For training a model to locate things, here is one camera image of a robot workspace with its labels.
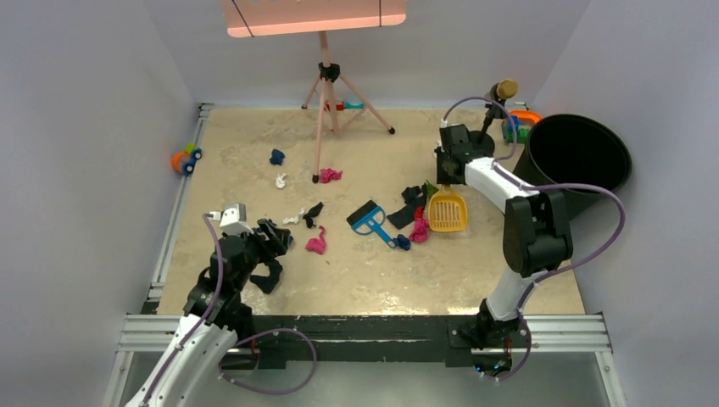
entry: beige tabletop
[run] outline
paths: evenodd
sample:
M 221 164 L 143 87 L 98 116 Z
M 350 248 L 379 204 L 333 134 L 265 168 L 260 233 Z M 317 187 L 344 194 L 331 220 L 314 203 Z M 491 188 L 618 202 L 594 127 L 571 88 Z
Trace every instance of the beige tabletop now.
M 340 123 L 353 111 L 340 113 Z M 192 175 L 159 313 L 180 314 L 198 273 L 214 250 L 202 213 L 225 205 L 247 205 L 248 219 L 280 223 L 301 207 L 325 204 L 316 221 L 326 229 L 324 255 L 304 245 L 319 231 L 304 224 L 287 226 L 295 242 L 280 258 L 281 282 L 271 294 L 254 284 L 242 291 L 243 302 L 264 315 L 471 314 L 496 286 L 506 268 L 501 239 L 503 216 L 481 193 L 456 187 L 469 207 L 469 226 L 456 233 L 433 232 L 410 251 L 389 249 L 376 235 L 352 232 L 346 218 L 373 199 L 388 213 L 404 206 L 400 193 L 434 180 L 432 150 L 439 138 L 443 110 L 384 110 L 397 129 L 393 136 L 370 114 L 340 135 L 326 134 L 321 167 L 343 171 L 341 181 L 313 184 L 316 110 L 214 109 L 203 138 L 203 158 Z M 450 122 L 481 127 L 481 110 L 456 110 Z M 509 151 L 490 128 L 496 154 Z M 268 161 L 273 148 L 286 155 L 283 166 Z M 514 157 L 506 166 L 513 168 Z M 287 186 L 275 187 L 278 173 Z M 408 236 L 385 223 L 393 236 Z M 260 265 L 256 274 L 267 275 Z M 530 298 L 528 314 L 583 314 L 572 272 L 543 282 Z

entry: bucket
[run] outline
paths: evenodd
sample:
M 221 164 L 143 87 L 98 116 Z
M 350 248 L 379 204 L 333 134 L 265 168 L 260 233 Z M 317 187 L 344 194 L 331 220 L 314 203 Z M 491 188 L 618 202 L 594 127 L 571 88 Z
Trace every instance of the bucket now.
M 541 119 L 529 131 L 514 174 L 533 185 L 579 182 L 615 191 L 627 182 L 632 158 L 604 125 L 575 114 Z M 596 192 L 562 190 L 569 219 L 601 199 Z

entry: gray wall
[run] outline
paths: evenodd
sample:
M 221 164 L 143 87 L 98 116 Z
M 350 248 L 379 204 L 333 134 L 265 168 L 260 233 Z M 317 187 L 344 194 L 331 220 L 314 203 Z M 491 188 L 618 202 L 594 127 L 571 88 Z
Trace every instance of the gray wall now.
M 303 102 L 320 61 L 316 34 L 231 38 L 220 0 L 144 1 L 198 100 Z M 589 0 L 408 3 L 401 25 L 329 32 L 333 58 L 378 106 L 446 108 L 505 77 L 520 82 L 517 100 L 533 98 Z
M 95 406 L 194 102 L 140 0 L 0 6 L 0 404 Z
M 577 273 L 632 406 L 716 405 L 717 12 L 711 0 L 593 0 L 536 98 L 545 114 L 605 123 L 633 156 L 626 232 Z M 592 212 L 572 225 L 575 256 L 616 219 L 610 204 Z

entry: dark blue cloth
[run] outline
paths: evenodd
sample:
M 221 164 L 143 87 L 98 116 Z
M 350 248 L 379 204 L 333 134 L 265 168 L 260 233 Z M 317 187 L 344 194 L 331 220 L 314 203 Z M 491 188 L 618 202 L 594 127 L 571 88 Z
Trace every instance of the dark blue cloth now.
M 397 237 L 395 237 L 392 240 L 394 241 L 394 244 L 396 244 L 398 248 L 403 248 L 404 250 L 410 250 L 410 246 L 412 245 L 410 240 L 407 237 L 405 237 L 404 235 L 397 235 Z
M 285 159 L 285 154 L 278 150 L 273 149 L 272 150 L 272 157 L 270 157 L 270 163 L 273 165 L 282 165 L 282 161 Z

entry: yellow slotted shovel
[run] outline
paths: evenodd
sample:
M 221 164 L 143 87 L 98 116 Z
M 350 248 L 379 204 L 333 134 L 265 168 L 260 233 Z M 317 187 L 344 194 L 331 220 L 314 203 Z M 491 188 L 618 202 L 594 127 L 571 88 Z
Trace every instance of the yellow slotted shovel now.
M 463 231 L 467 227 L 467 202 L 449 185 L 442 185 L 432 195 L 428 214 L 433 231 Z

